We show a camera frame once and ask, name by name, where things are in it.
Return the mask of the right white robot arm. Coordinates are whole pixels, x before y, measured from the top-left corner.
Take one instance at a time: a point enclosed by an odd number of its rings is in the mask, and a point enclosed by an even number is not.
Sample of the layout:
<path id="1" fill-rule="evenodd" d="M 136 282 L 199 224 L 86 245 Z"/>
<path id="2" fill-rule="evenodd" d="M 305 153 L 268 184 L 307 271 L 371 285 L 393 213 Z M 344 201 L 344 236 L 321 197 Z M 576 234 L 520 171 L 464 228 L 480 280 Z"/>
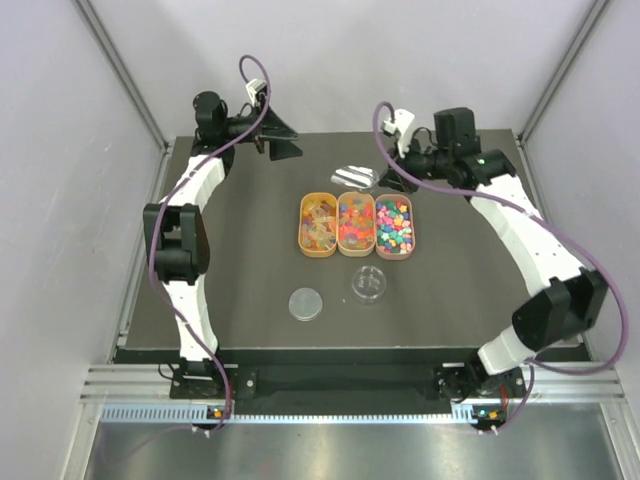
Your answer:
<path id="1" fill-rule="evenodd" d="M 552 345 L 590 330 L 609 286 L 597 270 L 587 269 L 542 223 L 517 171 L 500 150 L 485 150 L 472 110 L 457 107 L 434 115 L 436 140 L 422 147 L 414 115 L 391 110 L 373 119 L 374 137 L 391 138 L 383 153 L 389 168 L 383 185 L 411 192 L 444 180 L 444 193 L 464 197 L 495 231 L 524 280 L 529 299 L 511 324 L 482 345 L 466 362 L 469 388 L 487 396 L 503 373 Z"/>

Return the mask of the pink tray colourful candies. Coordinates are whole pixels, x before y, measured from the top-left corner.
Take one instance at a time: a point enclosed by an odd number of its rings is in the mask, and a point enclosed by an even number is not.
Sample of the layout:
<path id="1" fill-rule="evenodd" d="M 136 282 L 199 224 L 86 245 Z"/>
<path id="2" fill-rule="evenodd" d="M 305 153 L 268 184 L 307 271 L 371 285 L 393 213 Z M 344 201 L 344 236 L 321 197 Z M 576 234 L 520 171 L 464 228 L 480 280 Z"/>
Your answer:
<path id="1" fill-rule="evenodd" d="M 377 254 L 386 260 L 405 260 L 416 246 L 413 206 L 408 197 L 382 194 L 375 200 Z"/>

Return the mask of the silver metal scoop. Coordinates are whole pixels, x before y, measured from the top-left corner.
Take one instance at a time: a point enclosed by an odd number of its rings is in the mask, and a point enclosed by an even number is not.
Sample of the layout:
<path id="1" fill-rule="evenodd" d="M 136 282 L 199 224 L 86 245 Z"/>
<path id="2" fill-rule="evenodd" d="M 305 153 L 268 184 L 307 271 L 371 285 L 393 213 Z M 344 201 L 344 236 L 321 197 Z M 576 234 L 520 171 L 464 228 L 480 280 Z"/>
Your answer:
<path id="1" fill-rule="evenodd" d="M 369 167 L 347 165 L 337 168 L 330 181 L 345 189 L 366 192 L 378 186 L 380 175 L 378 171 Z"/>

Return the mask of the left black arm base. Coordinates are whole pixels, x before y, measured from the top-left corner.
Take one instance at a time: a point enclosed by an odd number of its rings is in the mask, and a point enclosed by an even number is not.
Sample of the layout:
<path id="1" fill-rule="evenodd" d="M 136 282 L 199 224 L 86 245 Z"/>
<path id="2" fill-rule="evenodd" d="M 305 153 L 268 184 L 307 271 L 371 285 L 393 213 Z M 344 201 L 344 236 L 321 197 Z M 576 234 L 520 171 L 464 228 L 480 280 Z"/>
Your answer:
<path id="1" fill-rule="evenodd" d="M 161 364 L 158 373 L 169 381 L 169 397 L 174 400 L 223 400 L 233 397 L 231 377 L 227 376 L 227 380 L 224 380 L 220 369 L 210 359 Z"/>

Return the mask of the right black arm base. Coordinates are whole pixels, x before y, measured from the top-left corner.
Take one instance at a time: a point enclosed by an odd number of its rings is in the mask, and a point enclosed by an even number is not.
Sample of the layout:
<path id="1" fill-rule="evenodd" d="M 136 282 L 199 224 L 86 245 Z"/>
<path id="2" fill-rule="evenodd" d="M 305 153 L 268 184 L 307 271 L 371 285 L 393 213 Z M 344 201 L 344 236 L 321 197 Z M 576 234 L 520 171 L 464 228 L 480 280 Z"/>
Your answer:
<path id="1" fill-rule="evenodd" d="M 440 396 L 454 403 L 469 398 L 497 398 L 502 393 L 506 393 L 508 399 L 522 398 L 526 391 L 520 367 L 489 374 L 476 351 L 463 363 L 436 366 L 433 374 Z"/>

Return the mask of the orange tray yellow gummies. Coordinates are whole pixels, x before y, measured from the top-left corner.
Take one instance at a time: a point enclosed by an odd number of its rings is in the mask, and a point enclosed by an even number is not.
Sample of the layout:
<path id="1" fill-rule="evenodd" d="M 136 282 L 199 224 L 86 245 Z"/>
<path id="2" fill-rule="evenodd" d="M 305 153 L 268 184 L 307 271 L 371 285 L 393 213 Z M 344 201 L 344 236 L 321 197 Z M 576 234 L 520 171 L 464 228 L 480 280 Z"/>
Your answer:
<path id="1" fill-rule="evenodd" d="M 297 241 L 310 258 L 327 258 L 337 248 L 337 199 L 327 192 L 312 192 L 300 201 Z"/>

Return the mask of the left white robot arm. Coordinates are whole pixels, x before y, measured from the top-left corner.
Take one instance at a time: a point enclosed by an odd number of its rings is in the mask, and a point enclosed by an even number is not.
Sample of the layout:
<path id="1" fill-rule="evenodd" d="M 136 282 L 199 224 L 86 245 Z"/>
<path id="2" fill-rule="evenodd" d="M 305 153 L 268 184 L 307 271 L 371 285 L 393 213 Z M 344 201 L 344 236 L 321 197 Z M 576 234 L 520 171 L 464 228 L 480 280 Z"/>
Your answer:
<path id="1" fill-rule="evenodd" d="M 272 161 L 300 157 L 298 133 L 269 106 L 270 88 L 262 80 L 247 84 L 249 111 L 230 115 L 226 102 L 205 91 L 193 100 L 195 138 L 187 167 L 175 186 L 143 209 L 144 240 L 152 285 L 162 287 L 180 337 L 180 362 L 195 367 L 192 384 L 205 396 L 226 387 L 227 374 L 216 366 L 219 346 L 205 293 L 210 247 L 203 210 L 226 179 L 235 146 L 249 143 Z"/>

